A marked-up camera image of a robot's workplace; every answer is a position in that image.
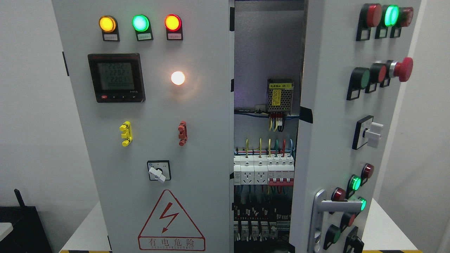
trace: yellow indicator light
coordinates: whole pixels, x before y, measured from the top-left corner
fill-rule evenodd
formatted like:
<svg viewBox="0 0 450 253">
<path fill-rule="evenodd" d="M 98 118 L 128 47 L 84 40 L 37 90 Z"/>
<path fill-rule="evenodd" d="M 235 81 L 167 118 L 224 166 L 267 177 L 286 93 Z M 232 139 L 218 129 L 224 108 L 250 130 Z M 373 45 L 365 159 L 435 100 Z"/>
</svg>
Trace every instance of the yellow indicator light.
<svg viewBox="0 0 450 253">
<path fill-rule="evenodd" d="M 175 71 L 172 73 L 171 80 L 175 85 L 182 85 L 185 82 L 185 75 L 181 71 Z"/>
<path fill-rule="evenodd" d="M 113 32 L 116 29 L 116 20 L 112 16 L 102 16 L 99 26 L 104 32 Z"/>
<path fill-rule="evenodd" d="M 167 15 L 164 23 L 166 28 L 171 32 L 176 32 L 181 28 L 181 19 L 175 14 Z"/>
</svg>

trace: yellow terminal post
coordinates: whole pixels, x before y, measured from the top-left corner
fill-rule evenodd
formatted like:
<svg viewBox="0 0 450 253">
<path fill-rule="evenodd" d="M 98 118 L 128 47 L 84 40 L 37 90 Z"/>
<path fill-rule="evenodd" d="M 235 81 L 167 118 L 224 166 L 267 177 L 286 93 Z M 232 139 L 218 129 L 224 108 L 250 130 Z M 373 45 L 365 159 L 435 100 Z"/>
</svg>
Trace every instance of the yellow terminal post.
<svg viewBox="0 0 450 253">
<path fill-rule="evenodd" d="M 122 139 L 125 139 L 122 142 L 122 146 L 126 147 L 133 141 L 133 135 L 131 133 L 131 123 L 129 121 L 125 121 L 120 127 L 119 130 L 122 131 L 120 135 Z"/>
</svg>

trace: red breaker toggle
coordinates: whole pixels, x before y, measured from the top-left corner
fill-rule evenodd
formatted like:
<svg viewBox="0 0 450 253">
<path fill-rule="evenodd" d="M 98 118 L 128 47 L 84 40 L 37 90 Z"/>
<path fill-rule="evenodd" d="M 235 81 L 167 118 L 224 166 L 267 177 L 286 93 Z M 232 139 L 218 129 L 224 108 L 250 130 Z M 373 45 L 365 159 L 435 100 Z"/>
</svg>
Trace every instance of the red breaker toggle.
<svg viewBox="0 0 450 253">
<path fill-rule="evenodd" d="M 186 121 L 180 122 L 178 131 L 180 132 L 180 134 L 178 135 L 178 138 L 180 139 L 179 144 L 180 146 L 184 146 L 188 141 L 188 129 L 186 126 Z"/>
<path fill-rule="evenodd" d="M 294 186 L 293 178 L 269 178 L 270 186 Z"/>
</svg>

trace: triangular high voltage sign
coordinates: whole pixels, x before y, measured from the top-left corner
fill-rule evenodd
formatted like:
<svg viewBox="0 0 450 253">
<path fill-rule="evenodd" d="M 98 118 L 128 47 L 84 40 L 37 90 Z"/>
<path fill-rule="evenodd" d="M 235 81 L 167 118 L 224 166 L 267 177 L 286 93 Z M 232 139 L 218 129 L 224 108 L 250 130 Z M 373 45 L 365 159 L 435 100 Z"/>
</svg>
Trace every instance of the triangular high voltage sign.
<svg viewBox="0 0 450 253">
<path fill-rule="evenodd" d="M 138 242 L 141 250 L 205 251 L 205 237 L 170 190 L 161 193 Z"/>
</svg>

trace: yellow black hazard tape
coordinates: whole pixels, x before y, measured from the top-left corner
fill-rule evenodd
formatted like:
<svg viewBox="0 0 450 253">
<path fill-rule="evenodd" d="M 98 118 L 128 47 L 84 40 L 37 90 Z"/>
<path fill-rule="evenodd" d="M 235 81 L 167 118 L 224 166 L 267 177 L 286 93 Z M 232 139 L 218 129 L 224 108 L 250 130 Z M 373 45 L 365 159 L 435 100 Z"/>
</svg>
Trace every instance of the yellow black hazard tape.
<svg viewBox="0 0 450 253">
<path fill-rule="evenodd" d="M 420 250 L 363 250 L 363 253 L 423 253 Z"/>
<path fill-rule="evenodd" d="M 113 253 L 112 251 L 103 250 L 61 250 L 59 253 Z"/>
</svg>

